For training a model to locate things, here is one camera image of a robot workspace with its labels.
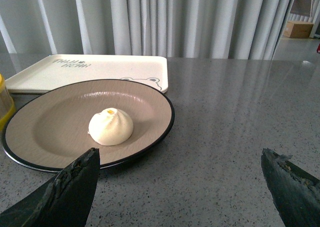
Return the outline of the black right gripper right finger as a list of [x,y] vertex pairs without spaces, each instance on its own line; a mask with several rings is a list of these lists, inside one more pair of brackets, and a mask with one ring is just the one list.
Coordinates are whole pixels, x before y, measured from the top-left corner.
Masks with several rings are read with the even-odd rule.
[[286,227],[320,225],[320,180],[279,155],[264,148],[261,168],[273,203]]

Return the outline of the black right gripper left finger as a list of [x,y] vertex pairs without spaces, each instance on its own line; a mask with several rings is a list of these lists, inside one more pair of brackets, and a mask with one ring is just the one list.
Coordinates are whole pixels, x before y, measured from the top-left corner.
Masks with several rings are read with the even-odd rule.
[[91,148],[27,197],[0,214],[2,227],[84,227],[100,171]]

